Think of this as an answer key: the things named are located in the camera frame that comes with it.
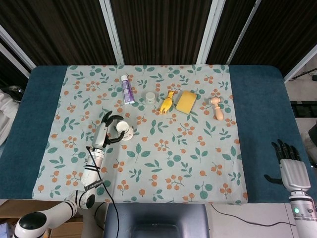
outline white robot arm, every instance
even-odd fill
[[[102,165],[105,156],[104,149],[107,144],[119,142],[124,136],[123,131],[118,138],[108,138],[107,131],[112,121],[123,120],[123,117],[119,115],[109,117],[111,113],[112,111],[108,112],[98,126],[92,149],[86,147],[92,156],[88,158],[81,179],[85,191],[75,190],[65,201],[55,207],[23,216],[16,224],[15,238],[41,238],[47,228],[56,228],[72,218],[77,213],[77,207],[90,209],[94,205],[96,187],[103,183],[97,170],[99,171]]]
[[[272,142],[281,169],[282,179],[264,177],[272,183],[283,184],[291,192],[291,204],[297,232],[300,238],[317,238],[317,217],[313,199],[306,194],[311,188],[307,169],[294,146],[278,140]]]

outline purple tube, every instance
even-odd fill
[[[127,75],[121,76],[121,83],[122,83],[122,89],[123,89],[123,100],[124,104],[133,104],[134,103],[134,97],[131,90],[131,86],[128,80]]]

